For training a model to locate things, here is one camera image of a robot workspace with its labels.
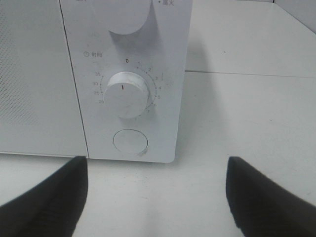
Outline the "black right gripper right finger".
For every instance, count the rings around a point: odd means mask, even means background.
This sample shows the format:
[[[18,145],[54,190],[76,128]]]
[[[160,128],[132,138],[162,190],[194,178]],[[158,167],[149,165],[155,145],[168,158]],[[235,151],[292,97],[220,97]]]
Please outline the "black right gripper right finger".
[[[245,237],[314,237],[316,207],[240,157],[229,157],[226,197]]]

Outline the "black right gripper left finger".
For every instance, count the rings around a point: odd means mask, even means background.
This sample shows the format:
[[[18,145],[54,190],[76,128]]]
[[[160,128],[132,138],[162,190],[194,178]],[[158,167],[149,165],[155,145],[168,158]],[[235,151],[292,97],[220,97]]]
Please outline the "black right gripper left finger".
[[[71,237],[88,193],[86,157],[74,157],[0,207],[2,237]]]

